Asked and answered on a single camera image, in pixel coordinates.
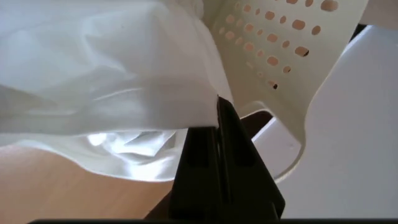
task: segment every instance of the laundry basket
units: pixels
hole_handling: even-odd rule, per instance
[[[204,22],[220,52],[240,117],[267,110],[302,148],[305,115],[343,52],[367,0],[205,0]]]

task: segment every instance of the black object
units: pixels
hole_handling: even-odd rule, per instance
[[[169,218],[199,222],[280,219],[285,201],[239,116],[218,100],[219,128],[190,128],[169,204]]]

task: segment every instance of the white fabric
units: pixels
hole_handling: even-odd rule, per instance
[[[232,101],[201,0],[1,1],[0,146],[172,180],[192,126]]]

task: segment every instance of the brown surface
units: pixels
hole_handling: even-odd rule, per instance
[[[89,173],[49,152],[0,147],[0,223],[36,218],[143,218],[172,183]]]

